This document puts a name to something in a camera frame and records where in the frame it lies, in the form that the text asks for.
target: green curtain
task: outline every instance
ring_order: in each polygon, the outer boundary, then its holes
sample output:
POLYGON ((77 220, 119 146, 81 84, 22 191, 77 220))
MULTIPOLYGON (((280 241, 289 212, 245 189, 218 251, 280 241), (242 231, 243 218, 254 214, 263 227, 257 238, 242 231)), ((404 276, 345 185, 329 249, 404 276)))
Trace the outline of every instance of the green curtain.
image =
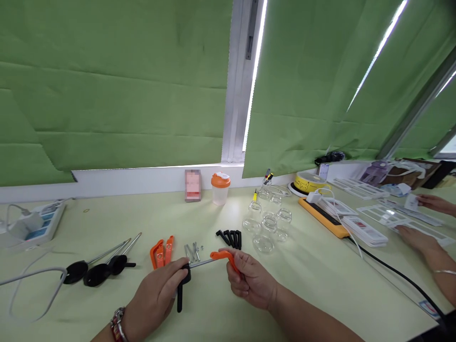
POLYGON ((450 1, 270 0, 243 177, 314 166, 332 150, 374 159, 451 49, 450 1))
POLYGON ((58 171, 22 115, 12 92, 0 84, 0 186, 73 182, 70 172, 58 171))
POLYGON ((429 159, 429 151, 456 125, 456 77, 432 101, 395 153, 399 158, 429 159))
POLYGON ((220 162, 231 10, 4 0, 0 76, 60 171, 220 162))

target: black handle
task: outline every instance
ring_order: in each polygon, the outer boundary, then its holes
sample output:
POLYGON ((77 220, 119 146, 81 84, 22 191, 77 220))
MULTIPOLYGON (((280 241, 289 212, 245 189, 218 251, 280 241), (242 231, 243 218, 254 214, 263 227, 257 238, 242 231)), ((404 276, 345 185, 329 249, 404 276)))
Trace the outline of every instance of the black handle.
POLYGON ((187 276, 177 286, 177 312, 182 311, 183 285, 191 280, 190 265, 185 264, 182 266, 182 269, 185 268, 188 270, 187 276))
POLYGON ((237 247, 239 250, 242 248, 242 233, 239 230, 236 230, 237 233, 237 247))
POLYGON ((221 236, 223 241, 225 241, 225 243, 230 246, 231 244, 229 243, 229 240, 227 239, 227 237, 223 234, 223 232, 221 230, 219 230, 217 233, 215 233, 215 235, 217 236, 221 236))
POLYGON ((230 231, 231 235, 233 236, 233 241, 234 241, 234 248, 239 249, 238 247, 238 235, 236 234, 235 230, 230 231))
POLYGON ((236 247, 234 246, 234 241, 233 241, 233 238, 231 237, 231 234, 230 234, 229 230, 225 230, 225 231, 223 232, 223 234, 225 234, 225 236, 228 237, 228 240, 229 240, 230 245, 231 245, 233 248, 236 248, 236 247))

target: clear glass jar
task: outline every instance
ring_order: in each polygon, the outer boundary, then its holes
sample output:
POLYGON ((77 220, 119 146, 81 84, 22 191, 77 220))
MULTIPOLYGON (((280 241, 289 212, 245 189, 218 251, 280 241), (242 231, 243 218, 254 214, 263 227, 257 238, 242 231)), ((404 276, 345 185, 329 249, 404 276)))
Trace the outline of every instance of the clear glass jar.
POLYGON ((261 253, 274 250, 272 235, 277 231, 277 221, 273 216, 266 216, 261 222, 261 230, 253 236, 253 246, 261 253))
POLYGON ((273 216, 276 217, 277 213, 282 206, 282 198, 277 195, 273 195, 269 202, 263 208, 263 217, 273 216))
POLYGON ((251 201, 247 216, 242 221, 242 226, 251 233, 257 233, 260 231, 261 218, 261 204, 257 201, 251 201))
POLYGON ((257 195, 259 197, 260 201, 264 204, 268 203, 272 197, 272 193, 271 193, 270 189, 271 189, 271 185, 268 183, 261 188, 261 190, 259 191, 259 193, 257 195))
POLYGON ((280 208, 276 215, 277 218, 277 232, 274 234, 274 240, 285 242, 288 237, 288 231, 291 224, 291 211, 287 208, 280 208))

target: plastic bottle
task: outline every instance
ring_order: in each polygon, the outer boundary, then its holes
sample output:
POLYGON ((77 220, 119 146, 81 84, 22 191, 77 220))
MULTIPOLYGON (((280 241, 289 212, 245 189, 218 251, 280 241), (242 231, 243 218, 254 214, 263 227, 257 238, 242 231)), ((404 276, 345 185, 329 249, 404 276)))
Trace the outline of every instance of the plastic bottle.
POLYGON ((229 176, 222 172, 217 172, 212 175, 210 181, 212 184, 212 202, 222 206, 227 201, 228 189, 231 184, 229 176))

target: person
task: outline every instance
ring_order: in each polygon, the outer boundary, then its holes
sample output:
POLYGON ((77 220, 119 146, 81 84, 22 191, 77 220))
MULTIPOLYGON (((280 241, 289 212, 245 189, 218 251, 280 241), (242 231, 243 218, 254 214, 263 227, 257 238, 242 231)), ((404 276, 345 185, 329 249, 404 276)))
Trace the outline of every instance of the person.
MULTIPOLYGON (((350 341, 362 339, 341 322, 280 285, 251 255, 222 248, 234 256, 239 276, 227 263, 232 292, 255 308, 267 310, 290 341, 350 341)), ((187 275, 181 258, 148 274, 125 308, 121 326, 129 342, 141 342, 152 334, 171 312, 176 288, 187 275)), ((108 324, 92 342, 112 342, 108 324)))
MULTIPOLYGON (((418 195, 418 205, 456 218, 456 205, 433 195, 418 195)), ((456 262, 437 240, 407 226, 396 226, 404 241, 416 249, 432 270, 437 286, 445 298, 456 307, 456 262)))

